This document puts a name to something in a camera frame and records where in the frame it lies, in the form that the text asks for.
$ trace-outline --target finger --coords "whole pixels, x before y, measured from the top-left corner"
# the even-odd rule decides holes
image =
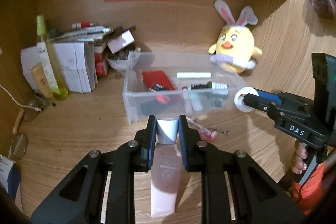
[[[296,140],[294,143],[295,150],[297,150],[301,146],[301,142]]]
[[[307,158],[307,149],[303,146],[300,146],[297,150],[296,150],[296,155],[298,155],[299,157],[301,157],[302,159]]]
[[[292,167],[292,171],[297,175],[300,175],[302,173],[302,170],[296,168],[295,166]]]
[[[293,157],[292,166],[295,166],[296,168],[298,168],[300,170],[306,170],[307,169],[307,164],[299,156]]]

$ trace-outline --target plush toy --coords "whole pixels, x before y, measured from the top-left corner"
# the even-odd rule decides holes
[[[220,16],[226,21],[217,43],[209,48],[209,53],[215,55],[210,57],[212,63],[217,62],[225,69],[228,64],[236,73],[242,73],[246,69],[253,69],[255,61],[250,60],[262,54],[261,49],[254,46],[254,38],[251,31],[245,27],[247,24],[255,25],[258,22],[251,7],[246,6],[235,22],[229,6],[224,0],[216,0],[215,8]]]

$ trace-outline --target orange sleeve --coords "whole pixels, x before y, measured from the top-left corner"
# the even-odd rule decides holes
[[[321,187],[322,177],[326,163],[323,162],[315,172],[311,175],[309,180],[305,183],[300,191],[301,184],[292,182],[293,201],[297,203],[305,215],[308,215],[312,209],[318,204],[323,196]]]

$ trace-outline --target wooden wall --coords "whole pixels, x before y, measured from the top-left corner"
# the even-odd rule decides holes
[[[35,0],[0,0],[0,84],[21,104],[32,91],[22,74],[20,51],[36,43]],[[0,153],[8,155],[20,107],[0,89]]]
[[[238,18],[245,0],[225,0]],[[226,24],[214,9],[215,0],[110,1],[37,0],[49,26],[66,31],[74,22],[91,21],[110,27],[136,25],[145,51],[180,49],[207,52]]]
[[[320,19],[308,0],[246,0],[246,4],[259,18],[251,29],[263,50],[261,65],[249,78],[251,85],[313,99],[311,53],[336,56],[336,21]]]

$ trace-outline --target clear plastic storage box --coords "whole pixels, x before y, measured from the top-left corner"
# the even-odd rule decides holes
[[[123,89],[128,123],[146,121],[149,115],[178,118],[182,114],[189,116],[233,109],[235,94],[247,85],[230,67],[226,66],[223,70],[211,64],[209,58],[208,54],[142,52],[135,55],[131,52]],[[175,90],[149,91],[143,83],[142,73],[160,70],[165,72]],[[178,72],[207,72],[208,77],[181,79],[177,77]],[[221,88],[190,89],[191,85],[206,85],[209,82],[213,87]],[[216,83],[226,84],[227,88]]]

